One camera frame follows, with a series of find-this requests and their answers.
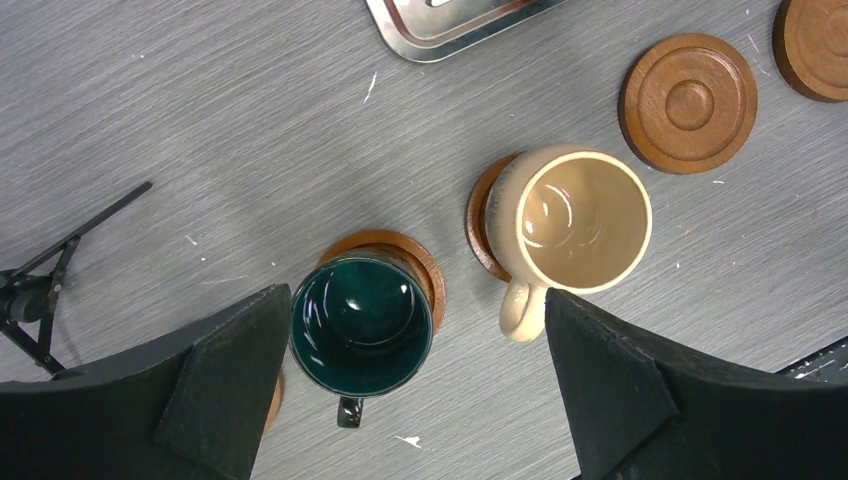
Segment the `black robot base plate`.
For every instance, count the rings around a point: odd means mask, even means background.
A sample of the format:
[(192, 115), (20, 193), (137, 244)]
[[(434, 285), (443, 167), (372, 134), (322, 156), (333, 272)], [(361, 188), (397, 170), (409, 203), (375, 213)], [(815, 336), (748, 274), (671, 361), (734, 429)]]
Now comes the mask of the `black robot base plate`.
[(778, 371), (796, 380), (847, 383), (847, 338), (844, 337)]

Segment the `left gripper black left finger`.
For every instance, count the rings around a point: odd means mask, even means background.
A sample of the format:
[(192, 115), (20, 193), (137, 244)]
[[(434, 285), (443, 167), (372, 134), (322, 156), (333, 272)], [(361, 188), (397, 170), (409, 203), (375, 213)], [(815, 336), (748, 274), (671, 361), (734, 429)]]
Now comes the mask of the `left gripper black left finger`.
[(1, 386), (5, 479), (247, 479), (288, 344), (291, 290), (47, 381)]

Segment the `dark green mug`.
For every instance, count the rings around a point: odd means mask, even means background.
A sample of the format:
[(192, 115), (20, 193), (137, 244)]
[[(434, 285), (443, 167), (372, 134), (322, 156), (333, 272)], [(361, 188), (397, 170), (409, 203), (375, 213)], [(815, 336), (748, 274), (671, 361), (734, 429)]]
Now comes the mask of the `dark green mug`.
[(433, 306), (411, 262), (378, 247), (314, 268), (293, 297), (291, 348), (305, 375), (338, 395), (336, 423), (359, 427), (366, 399), (392, 392), (423, 366)]

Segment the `metal tray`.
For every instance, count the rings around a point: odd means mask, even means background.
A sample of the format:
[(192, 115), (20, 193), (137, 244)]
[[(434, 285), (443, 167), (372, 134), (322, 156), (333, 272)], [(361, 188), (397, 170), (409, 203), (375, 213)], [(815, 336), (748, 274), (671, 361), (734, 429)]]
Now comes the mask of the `metal tray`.
[(366, 0), (385, 44), (400, 57), (434, 63), (551, 10), (563, 0)]

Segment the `orange brown coaster front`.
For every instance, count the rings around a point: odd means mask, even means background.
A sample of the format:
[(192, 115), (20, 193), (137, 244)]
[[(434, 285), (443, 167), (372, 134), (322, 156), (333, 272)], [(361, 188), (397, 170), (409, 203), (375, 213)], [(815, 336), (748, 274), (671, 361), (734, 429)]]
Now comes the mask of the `orange brown coaster front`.
[(794, 90), (821, 102), (847, 100), (846, 0), (781, 2), (772, 44), (778, 69)]

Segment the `beige mug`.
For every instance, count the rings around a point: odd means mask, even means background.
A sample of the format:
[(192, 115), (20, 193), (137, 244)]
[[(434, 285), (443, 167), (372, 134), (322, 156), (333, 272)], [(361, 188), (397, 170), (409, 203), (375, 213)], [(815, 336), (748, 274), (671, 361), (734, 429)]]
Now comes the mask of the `beige mug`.
[(597, 149), (553, 145), (521, 153), (497, 177), (485, 207), (492, 254), (511, 275), (499, 326), (514, 342), (545, 328), (551, 289), (587, 295), (627, 277), (653, 227), (639, 177)]

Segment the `orange brown coaster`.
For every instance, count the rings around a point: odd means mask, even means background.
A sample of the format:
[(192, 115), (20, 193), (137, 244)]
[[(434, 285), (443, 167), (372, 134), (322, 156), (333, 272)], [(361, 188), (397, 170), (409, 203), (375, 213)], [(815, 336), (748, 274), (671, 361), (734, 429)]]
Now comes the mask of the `orange brown coaster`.
[(821, 102), (847, 100), (846, 0), (781, 2), (772, 44), (778, 69), (794, 90)]
[(277, 378), (276, 378), (276, 383), (275, 383), (275, 386), (274, 386), (274, 391), (273, 391), (273, 396), (272, 396), (269, 412), (268, 412), (268, 415), (267, 415), (267, 418), (266, 418), (266, 421), (265, 421), (265, 424), (264, 424), (264, 428), (263, 428), (264, 434), (267, 434), (269, 432), (273, 423), (275, 422), (275, 420), (276, 420), (276, 418), (279, 414), (279, 410), (281, 408), (281, 405), (282, 405), (283, 396), (284, 396), (284, 373), (283, 373), (283, 371), (280, 371), (277, 375)]

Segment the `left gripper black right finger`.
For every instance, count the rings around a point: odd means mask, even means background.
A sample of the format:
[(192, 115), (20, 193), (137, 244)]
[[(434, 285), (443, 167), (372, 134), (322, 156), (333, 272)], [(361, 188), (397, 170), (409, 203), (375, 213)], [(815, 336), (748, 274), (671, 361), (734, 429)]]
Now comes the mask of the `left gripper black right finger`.
[(545, 325), (583, 479), (843, 479), (847, 383), (700, 352), (564, 290)]

